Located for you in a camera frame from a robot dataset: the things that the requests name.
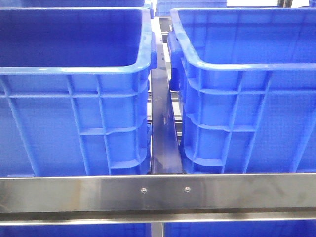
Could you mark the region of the steel centre divider bar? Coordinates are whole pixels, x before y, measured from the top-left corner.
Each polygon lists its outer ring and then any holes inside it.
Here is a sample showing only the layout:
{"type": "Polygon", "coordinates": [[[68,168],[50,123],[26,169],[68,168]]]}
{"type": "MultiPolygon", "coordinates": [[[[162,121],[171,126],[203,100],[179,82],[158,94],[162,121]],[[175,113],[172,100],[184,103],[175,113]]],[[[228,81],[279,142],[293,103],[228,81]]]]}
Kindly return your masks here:
{"type": "Polygon", "coordinates": [[[152,70],[152,174],[181,174],[175,118],[161,35],[156,35],[157,68],[152,70]]]}

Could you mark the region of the blue plastic crate left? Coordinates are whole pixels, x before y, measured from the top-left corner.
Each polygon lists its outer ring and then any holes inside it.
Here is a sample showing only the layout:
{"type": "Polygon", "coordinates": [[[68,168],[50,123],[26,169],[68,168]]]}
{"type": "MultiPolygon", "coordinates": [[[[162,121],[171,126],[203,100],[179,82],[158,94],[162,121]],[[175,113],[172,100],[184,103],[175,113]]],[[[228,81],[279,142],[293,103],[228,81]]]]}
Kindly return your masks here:
{"type": "Polygon", "coordinates": [[[150,171],[145,8],[2,8],[0,175],[150,171]]]}

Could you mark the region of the blue plastic crate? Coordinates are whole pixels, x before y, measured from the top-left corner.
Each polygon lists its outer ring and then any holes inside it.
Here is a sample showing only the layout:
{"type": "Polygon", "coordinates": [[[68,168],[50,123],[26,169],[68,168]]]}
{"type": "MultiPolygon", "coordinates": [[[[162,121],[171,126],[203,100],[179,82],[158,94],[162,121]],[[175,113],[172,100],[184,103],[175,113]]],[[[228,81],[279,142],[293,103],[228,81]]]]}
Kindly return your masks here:
{"type": "Polygon", "coordinates": [[[2,8],[0,175],[150,171],[145,8],[2,8]]]}
{"type": "Polygon", "coordinates": [[[316,10],[175,8],[186,173],[316,170],[316,10]]]}

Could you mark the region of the blue plastic crate right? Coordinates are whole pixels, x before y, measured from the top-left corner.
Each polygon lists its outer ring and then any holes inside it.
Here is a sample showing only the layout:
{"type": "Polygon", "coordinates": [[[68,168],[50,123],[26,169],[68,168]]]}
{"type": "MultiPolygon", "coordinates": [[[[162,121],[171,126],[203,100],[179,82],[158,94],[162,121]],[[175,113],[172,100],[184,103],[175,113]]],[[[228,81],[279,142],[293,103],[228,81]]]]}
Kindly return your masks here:
{"type": "Polygon", "coordinates": [[[186,173],[316,170],[316,10],[175,8],[186,173]]]}

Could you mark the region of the blue crate rear right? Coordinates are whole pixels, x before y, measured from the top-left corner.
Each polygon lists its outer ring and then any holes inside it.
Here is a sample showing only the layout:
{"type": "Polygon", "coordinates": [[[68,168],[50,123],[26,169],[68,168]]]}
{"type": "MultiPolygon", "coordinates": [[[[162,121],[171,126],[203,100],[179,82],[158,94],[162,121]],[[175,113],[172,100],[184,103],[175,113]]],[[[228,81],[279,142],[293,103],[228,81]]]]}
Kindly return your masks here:
{"type": "Polygon", "coordinates": [[[174,8],[221,8],[226,0],[157,0],[156,16],[169,16],[174,8]]]}

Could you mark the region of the blue crate lower left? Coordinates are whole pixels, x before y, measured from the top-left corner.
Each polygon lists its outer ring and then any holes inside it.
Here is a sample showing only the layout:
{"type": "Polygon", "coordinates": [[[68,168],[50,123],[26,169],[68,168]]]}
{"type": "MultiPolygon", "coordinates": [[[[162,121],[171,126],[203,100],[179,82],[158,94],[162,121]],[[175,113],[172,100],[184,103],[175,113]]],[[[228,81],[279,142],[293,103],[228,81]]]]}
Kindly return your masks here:
{"type": "Polygon", "coordinates": [[[149,237],[149,224],[1,226],[2,237],[149,237]]]}

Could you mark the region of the blue crate rear left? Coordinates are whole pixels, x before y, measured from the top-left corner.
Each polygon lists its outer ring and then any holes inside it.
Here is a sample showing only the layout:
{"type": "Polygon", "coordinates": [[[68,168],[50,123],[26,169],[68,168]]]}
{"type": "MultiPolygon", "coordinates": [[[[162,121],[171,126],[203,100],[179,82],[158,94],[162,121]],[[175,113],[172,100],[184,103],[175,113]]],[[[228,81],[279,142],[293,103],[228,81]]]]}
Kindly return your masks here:
{"type": "Polygon", "coordinates": [[[149,0],[22,0],[23,7],[146,7],[149,0]]]}

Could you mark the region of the blue crate lower right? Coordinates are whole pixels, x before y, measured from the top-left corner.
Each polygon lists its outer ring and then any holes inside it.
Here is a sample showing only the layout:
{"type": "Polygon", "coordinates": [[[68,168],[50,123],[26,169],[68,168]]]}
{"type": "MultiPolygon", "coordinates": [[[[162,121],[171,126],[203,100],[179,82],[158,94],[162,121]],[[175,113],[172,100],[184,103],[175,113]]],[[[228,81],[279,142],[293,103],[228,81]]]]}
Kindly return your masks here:
{"type": "Polygon", "coordinates": [[[315,220],[166,223],[167,237],[314,237],[315,220]]]}

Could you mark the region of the stainless steel front rail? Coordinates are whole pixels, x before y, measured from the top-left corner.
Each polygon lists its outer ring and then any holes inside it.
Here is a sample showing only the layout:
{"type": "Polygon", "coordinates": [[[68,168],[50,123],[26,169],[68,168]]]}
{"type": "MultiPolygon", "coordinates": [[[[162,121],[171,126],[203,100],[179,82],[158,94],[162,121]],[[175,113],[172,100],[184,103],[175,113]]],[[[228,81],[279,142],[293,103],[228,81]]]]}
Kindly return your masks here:
{"type": "Polygon", "coordinates": [[[132,175],[2,178],[2,225],[307,220],[316,176],[132,175]]]}

